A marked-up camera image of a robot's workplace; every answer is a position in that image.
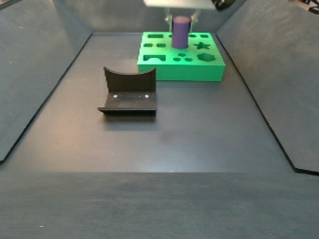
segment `black plastic piece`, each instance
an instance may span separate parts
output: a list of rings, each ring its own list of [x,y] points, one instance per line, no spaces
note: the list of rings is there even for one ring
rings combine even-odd
[[[216,10],[221,11],[233,4],[234,0],[212,0],[212,2],[216,7]]]
[[[156,68],[137,74],[121,74],[104,68],[108,94],[104,114],[154,114],[156,103]]]

